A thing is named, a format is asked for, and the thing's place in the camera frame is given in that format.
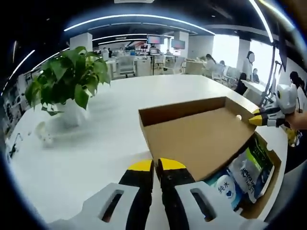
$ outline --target person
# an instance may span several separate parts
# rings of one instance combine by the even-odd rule
[[[242,82],[242,80],[246,80],[246,73],[241,73],[238,85],[236,86],[235,92],[239,93],[240,95],[243,96],[245,91],[248,89],[245,84]]]
[[[297,88],[296,111],[286,116],[292,130],[297,130],[295,146],[288,145],[288,155],[285,172],[289,172],[307,160],[307,97],[305,83],[296,71],[290,74],[291,82]]]
[[[169,49],[166,51],[166,53],[165,53],[165,55],[173,55],[170,51],[169,51]]]
[[[297,88],[297,97],[298,97],[296,102],[297,109],[307,111],[307,97],[306,97],[304,81],[298,76],[298,73],[296,71],[292,71],[290,73],[290,81]]]
[[[113,53],[113,51],[112,51],[112,50],[110,50],[110,48],[108,48],[108,51],[109,51],[109,58],[111,58],[111,57],[112,57],[112,53]]]
[[[213,59],[213,57],[210,54],[207,54],[206,62],[204,62],[205,68],[209,71],[213,71],[215,65],[216,65],[216,61]]]
[[[253,70],[253,62],[255,61],[255,54],[252,51],[248,52],[246,59],[243,62],[242,72],[246,74],[246,80],[253,82],[252,78],[252,70]]]
[[[109,60],[109,51],[105,47],[102,50],[102,58],[104,59],[104,61]]]
[[[254,70],[253,70],[253,81],[255,82],[255,83],[260,83],[260,81],[259,81],[259,77],[258,77],[258,69],[256,69],[256,68],[254,68]]]

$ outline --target white pillar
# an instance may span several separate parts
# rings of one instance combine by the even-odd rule
[[[213,52],[213,35],[190,36],[188,58],[196,59]]]
[[[248,56],[249,49],[250,49],[250,41],[240,39],[238,61],[236,63],[236,68],[240,71],[242,71],[243,63]]]
[[[70,49],[78,46],[84,46],[87,51],[93,51],[93,36],[90,33],[84,33],[70,39]]]
[[[168,50],[171,49],[171,38],[170,37],[167,38],[167,49]]]
[[[189,34],[186,32],[175,32],[174,33],[174,38],[176,40],[181,40],[186,42],[186,47],[185,49],[181,50],[181,56],[187,58],[188,57],[188,47],[189,47]]]

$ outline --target cardboard box flap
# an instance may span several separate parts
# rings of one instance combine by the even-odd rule
[[[252,114],[248,110],[227,97],[217,97],[146,108],[139,110],[139,114],[142,125],[145,127],[208,112],[225,106],[234,114],[241,115],[244,122],[248,123],[248,120],[252,117]]]
[[[153,159],[177,160],[195,180],[217,171],[244,145],[255,130],[246,124],[251,116],[225,97],[140,110]]]

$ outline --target white table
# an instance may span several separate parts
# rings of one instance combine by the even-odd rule
[[[247,80],[242,80],[242,82],[245,84],[245,86],[248,88],[245,93],[248,93],[249,90],[252,90],[256,92],[259,95],[262,95],[262,93],[265,91],[265,87],[263,85],[260,85],[258,83],[250,82]]]
[[[12,172],[25,196],[46,222],[69,219],[79,213],[84,200],[111,182],[117,183],[126,169],[151,158],[143,137],[138,109],[227,96],[249,111],[257,107],[231,89],[199,75],[160,75],[114,80],[100,85],[89,101],[90,120],[73,130],[56,128],[58,118],[39,108],[28,110],[17,124],[12,139],[24,140],[11,162]],[[48,121],[56,135],[55,147],[44,149],[33,130]],[[282,184],[287,158],[287,136],[281,128],[258,127],[257,131],[282,160],[271,198],[259,218],[264,220]],[[153,202],[147,230],[166,230],[168,222],[155,175]]]
[[[265,86],[247,80],[242,80],[242,82],[248,88],[243,94],[243,96],[252,101],[253,103],[259,104],[261,101],[261,95],[265,91]]]

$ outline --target blue package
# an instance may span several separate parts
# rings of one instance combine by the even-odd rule
[[[243,197],[241,188],[235,182],[228,169],[220,170],[209,179],[203,181],[209,186],[215,187],[220,194],[226,196],[233,210],[238,206]]]

